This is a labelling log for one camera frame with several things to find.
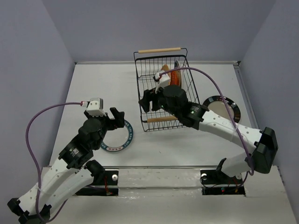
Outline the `white plate dark green rim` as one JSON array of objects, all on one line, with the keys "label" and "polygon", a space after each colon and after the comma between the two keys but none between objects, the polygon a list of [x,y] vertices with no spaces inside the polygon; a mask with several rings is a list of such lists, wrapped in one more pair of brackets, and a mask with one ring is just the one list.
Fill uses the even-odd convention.
[{"label": "white plate dark green rim", "polygon": [[108,131],[100,148],[111,153],[126,149],[133,141],[134,130],[132,125],[124,120],[124,127]]}]

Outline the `orange translucent plate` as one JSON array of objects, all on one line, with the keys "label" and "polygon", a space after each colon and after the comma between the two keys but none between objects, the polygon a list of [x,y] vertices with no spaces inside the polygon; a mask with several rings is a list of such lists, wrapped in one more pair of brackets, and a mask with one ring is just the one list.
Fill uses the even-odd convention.
[{"label": "orange translucent plate", "polygon": [[171,72],[170,85],[181,86],[181,74],[178,70]]}]

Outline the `woven tan wicker plate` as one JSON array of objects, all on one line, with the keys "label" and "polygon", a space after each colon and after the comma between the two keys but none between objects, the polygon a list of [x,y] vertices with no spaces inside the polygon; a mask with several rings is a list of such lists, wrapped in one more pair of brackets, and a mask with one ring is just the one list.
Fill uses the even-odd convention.
[{"label": "woven tan wicker plate", "polygon": [[168,72],[170,69],[169,69],[169,66],[167,64],[164,64],[161,68],[161,71],[162,72]]}]

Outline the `white plate green red rim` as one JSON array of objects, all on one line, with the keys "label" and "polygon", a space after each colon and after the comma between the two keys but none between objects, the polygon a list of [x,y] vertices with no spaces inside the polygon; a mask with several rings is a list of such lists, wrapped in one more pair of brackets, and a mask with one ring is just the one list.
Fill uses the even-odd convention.
[{"label": "white plate green red rim", "polygon": [[179,60],[176,60],[176,61],[175,61],[175,63],[174,63],[174,68],[175,68],[177,71],[180,71],[181,64],[180,64]]}]

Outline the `black rimmed cream plate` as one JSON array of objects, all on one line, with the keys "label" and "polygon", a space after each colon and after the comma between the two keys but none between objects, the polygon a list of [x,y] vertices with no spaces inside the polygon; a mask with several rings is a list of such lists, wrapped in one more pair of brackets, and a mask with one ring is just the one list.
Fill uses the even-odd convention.
[{"label": "black rimmed cream plate", "polygon": [[[232,115],[232,118],[235,123],[239,123],[241,120],[241,111],[238,105],[231,99],[224,97],[225,102],[228,105],[228,110],[230,114]],[[210,96],[207,98],[204,102],[203,105],[206,106],[209,110],[212,110],[216,114],[226,118],[230,119],[230,116],[226,110],[225,104],[221,98],[220,95],[216,96]]]}]

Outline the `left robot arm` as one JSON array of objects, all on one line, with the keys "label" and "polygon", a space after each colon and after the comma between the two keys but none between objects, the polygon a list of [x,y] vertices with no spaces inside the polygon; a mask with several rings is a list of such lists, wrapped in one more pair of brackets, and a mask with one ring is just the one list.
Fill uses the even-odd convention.
[{"label": "left robot arm", "polygon": [[110,108],[113,118],[102,109],[86,108],[86,121],[78,134],[59,153],[57,159],[44,174],[38,171],[38,182],[26,194],[12,198],[9,209],[18,216],[21,224],[46,224],[60,211],[69,197],[91,184],[107,183],[106,171],[92,159],[107,131],[124,128],[124,112]]}]

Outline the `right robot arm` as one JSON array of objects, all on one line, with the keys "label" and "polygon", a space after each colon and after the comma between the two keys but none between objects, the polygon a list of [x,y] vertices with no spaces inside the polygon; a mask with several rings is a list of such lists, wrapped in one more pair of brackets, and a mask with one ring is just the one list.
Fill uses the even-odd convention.
[{"label": "right robot arm", "polygon": [[170,85],[159,90],[145,90],[139,105],[145,112],[163,109],[176,117],[186,127],[217,135],[240,147],[245,153],[220,161],[210,177],[226,183],[232,177],[255,171],[268,174],[278,150],[275,131],[269,127],[263,130],[243,125],[214,113],[207,107],[188,100],[185,90]]}]

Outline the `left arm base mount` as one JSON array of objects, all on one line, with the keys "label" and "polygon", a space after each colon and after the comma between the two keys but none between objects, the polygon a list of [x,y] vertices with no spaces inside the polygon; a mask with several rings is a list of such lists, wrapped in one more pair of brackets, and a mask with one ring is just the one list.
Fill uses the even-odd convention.
[{"label": "left arm base mount", "polygon": [[76,196],[118,196],[119,170],[106,169],[104,177],[93,181],[75,193]]}]

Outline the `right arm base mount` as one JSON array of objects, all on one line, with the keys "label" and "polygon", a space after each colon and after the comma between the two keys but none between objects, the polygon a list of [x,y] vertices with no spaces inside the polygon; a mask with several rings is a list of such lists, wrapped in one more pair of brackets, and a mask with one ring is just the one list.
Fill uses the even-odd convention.
[{"label": "right arm base mount", "polygon": [[217,176],[214,169],[201,170],[199,180],[204,196],[246,195],[242,178]]}]

